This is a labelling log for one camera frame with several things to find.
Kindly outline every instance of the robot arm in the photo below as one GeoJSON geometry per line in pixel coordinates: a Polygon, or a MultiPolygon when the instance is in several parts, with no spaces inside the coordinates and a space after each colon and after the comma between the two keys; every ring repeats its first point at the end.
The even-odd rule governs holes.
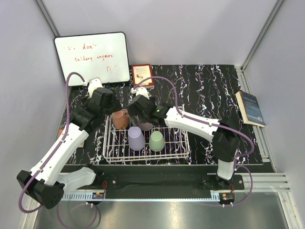
{"type": "Polygon", "coordinates": [[[22,170],[17,176],[21,187],[24,188],[32,175],[38,170],[40,171],[26,193],[47,209],[56,206],[65,193],[95,182],[96,174],[99,171],[94,167],[83,167],[66,175],[59,175],[59,173],[81,142],[102,124],[105,116],[122,109],[115,92],[103,88],[99,79],[92,79],[89,82],[88,92],[89,96],[84,98],[82,107],[76,108],[70,116],[71,123],[66,138],[62,140],[64,135],[62,134],[41,161],[29,172],[22,170]],[[58,147],[60,141],[62,141],[60,147],[41,170],[41,165],[58,147]]]}
{"type": "Polygon", "coordinates": [[[217,179],[227,184],[234,174],[234,158],[240,138],[237,134],[212,124],[230,125],[220,122],[218,119],[204,118],[180,110],[183,114],[181,116],[170,104],[156,105],[155,99],[149,98],[147,90],[143,87],[137,88],[133,92],[136,93],[136,96],[127,107],[132,122],[135,122],[133,118],[138,116],[140,122],[180,128],[213,142],[213,154],[218,159],[217,179]],[[184,115],[208,122],[209,125],[185,118],[184,115]]]}

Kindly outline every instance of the wire rack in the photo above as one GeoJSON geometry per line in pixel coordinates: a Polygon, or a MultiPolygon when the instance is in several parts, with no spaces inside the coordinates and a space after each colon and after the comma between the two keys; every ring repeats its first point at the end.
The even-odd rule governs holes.
{"type": "Polygon", "coordinates": [[[103,143],[103,157],[111,163],[132,162],[160,159],[186,159],[190,154],[187,131],[179,128],[154,126],[149,131],[142,131],[145,138],[145,147],[142,150],[134,151],[128,145],[128,129],[117,130],[112,123],[111,116],[106,119],[105,137],[103,143]],[[155,152],[148,146],[149,137],[153,131],[160,131],[165,139],[163,150],[155,152]]]}

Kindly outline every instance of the black marble surface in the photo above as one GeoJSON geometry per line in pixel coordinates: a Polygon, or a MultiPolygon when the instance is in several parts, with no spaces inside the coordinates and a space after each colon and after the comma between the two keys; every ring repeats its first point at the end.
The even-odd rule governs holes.
{"type": "MultiPolygon", "coordinates": [[[[220,120],[230,119],[242,133],[248,135],[254,142],[254,152],[238,159],[239,164],[262,164],[257,141],[252,126],[242,123],[241,114],[235,94],[240,89],[236,70],[233,65],[153,65],[152,73],[155,76],[164,76],[170,79],[177,88],[179,105],[184,105],[185,111],[220,120]]],[[[128,84],[116,87],[116,93],[121,98],[123,107],[131,101],[130,89],[132,79],[128,84]]],[[[174,104],[174,92],[171,86],[162,80],[155,80],[155,88],[149,93],[165,102],[174,104]]],[[[81,98],[87,94],[85,87],[73,87],[70,93],[70,109],[81,105],[81,98]]],[[[102,145],[105,126],[102,125],[85,141],[84,148],[78,148],[67,164],[107,164],[102,156],[102,145]]],[[[212,154],[213,145],[207,140],[188,133],[191,148],[188,159],[150,161],[149,164],[215,164],[212,154]]],[[[250,145],[241,140],[238,153],[247,152],[250,145]]]]}

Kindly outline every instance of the green cup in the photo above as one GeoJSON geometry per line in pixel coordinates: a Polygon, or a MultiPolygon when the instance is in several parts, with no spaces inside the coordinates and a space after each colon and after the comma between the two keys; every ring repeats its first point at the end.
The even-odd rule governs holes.
{"type": "Polygon", "coordinates": [[[152,151],[161,151],[164,148],[164,137],[160,131],[154,131],[149,137],[149,147],[152,151]]]}

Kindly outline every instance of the plastic cup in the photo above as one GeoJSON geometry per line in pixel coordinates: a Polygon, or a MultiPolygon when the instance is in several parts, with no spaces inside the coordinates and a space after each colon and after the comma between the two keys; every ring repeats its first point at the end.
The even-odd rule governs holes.
{"type": "Polygon", "coordinates": [[[149,148],[152,151],[161,151],[165,146],[164,137],[160,131],[154,131],[149,137],[149,148]]]}
{"type": "Polygon", "coordinates": [[[145,139],[141,129],[138,126],[132,126],[128,130],[129,148],[132,150],[141,150],[145,147],[145,139]]]}
{"type": "Polygon", "coordinates": [[[127,114],[127,110],[113,112],[112,122],[118,130],[126,129],[129,125],[129,115],[127,114]]]}
{"type": "Polygon", "coordinates": [[[151,123],[141,123],[138,116],[136,116],[135,119],[137,120],[137,125],[141,130],[148,131],[153,128],[153,124],[151,123]]]}

